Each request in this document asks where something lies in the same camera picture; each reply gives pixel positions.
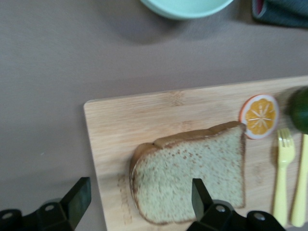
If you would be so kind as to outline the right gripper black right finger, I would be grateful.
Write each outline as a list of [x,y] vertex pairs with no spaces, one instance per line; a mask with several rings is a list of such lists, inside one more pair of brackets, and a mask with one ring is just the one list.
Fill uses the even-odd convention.
[[201,179],[192,180],[192,205],[196,221],[191,231],[237,231],[235,210],[222,200],[213,200]]

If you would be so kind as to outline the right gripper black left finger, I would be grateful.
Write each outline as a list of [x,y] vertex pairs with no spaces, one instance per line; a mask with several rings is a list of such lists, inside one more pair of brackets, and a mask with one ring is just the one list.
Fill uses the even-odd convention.
[[39,231],[73,231],[91,203],[89,177],[81,177],[59,202],[37,210]]

